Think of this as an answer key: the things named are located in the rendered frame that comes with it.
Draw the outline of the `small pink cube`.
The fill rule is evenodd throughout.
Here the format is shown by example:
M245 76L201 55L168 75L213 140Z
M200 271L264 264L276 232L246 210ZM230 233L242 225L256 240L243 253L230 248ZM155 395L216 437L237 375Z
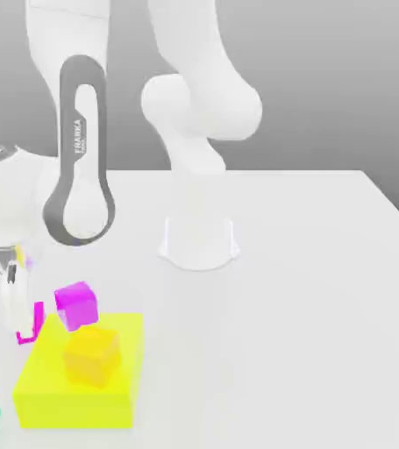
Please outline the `small pink cube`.
M23 338L19 331L16 332L17 342L19 345L33 343L37 340L40 330L45 322L46 313L43 302L35 302L33 305L33 324L32 335L30 338Z

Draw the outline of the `small magenta cube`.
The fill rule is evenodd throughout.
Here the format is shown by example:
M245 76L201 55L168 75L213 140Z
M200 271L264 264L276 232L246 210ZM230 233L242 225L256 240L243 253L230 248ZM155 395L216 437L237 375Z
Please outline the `small magenta cube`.
M76 331L99 319L96 295L86 282L56 289L54 298L59 318L68 331Z

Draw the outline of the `large yellow box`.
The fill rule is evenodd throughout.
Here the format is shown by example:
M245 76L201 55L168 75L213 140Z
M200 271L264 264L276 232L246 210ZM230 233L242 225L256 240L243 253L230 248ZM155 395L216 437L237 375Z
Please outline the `large yellow box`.
M12 390L18 421L28 429L130 428L144 352L140 313L103 313L95 327L118 332L121 362L103 388L71 382L63 351L70 334L47 316Z

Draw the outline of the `small orange cube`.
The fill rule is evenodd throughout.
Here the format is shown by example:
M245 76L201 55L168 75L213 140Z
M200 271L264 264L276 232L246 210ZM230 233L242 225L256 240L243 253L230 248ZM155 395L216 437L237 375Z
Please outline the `small orange cube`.
M93 325L80 327L70 334L63 360L71 382L105 387L121 362L118 332Z

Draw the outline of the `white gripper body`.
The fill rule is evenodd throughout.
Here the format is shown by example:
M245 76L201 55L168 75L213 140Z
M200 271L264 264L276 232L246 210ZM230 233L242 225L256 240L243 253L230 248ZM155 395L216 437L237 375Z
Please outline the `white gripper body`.
M28 273L25 269L8 269L1 279L6 323L21 336L33 335L33 311L28 303Z

